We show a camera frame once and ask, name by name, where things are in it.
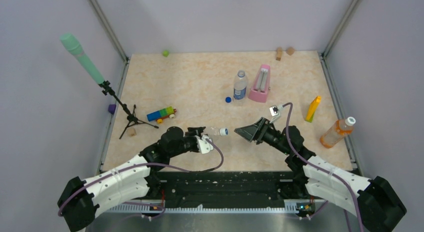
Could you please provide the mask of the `clear bottle white cap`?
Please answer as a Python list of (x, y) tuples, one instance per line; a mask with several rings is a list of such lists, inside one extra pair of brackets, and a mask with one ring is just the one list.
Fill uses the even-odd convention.
[(207, 134), (209, 137), (220, 136), (220, 129), (219, 127), (208, 126), (203, 130), (203, 134)]

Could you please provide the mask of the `clear bottle blue label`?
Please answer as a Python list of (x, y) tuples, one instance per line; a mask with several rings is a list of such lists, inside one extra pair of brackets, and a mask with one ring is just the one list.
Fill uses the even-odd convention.
[(244, 70), (239, 70), (234, 77), (233, 82), (233, 100), (235, 102), (243, 101), (247, 96), (248, 78)]

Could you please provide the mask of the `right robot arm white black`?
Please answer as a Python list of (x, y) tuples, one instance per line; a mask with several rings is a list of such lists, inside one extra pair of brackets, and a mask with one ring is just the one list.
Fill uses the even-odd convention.
[(307, 149), (296, 126), (279, 131), (265, 118), (235, 129), (249, 142), (266, 143), (287, 155), (286, 164), (294, 174), (296, 196), (319, 197), (357, 216), (368, 231), (393, 231), (407, 209), (383, 177), (359, 176), (338, 168)]

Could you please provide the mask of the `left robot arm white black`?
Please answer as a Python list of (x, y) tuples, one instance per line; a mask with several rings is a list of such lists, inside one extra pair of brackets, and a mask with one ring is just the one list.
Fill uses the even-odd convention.
[(154, 173), (171, 167), (171, 158), (212, 150), (213, 140), (204, 133), (204, 127), (189, 128), (188, 132), (170, 127), (157, 142), (127, 162), (90, 178), (70, 179), (57, 202), (58, 215), (70, 231), (80, 231), (116, 205), (138, 197), (157, 197), (160, 180)]

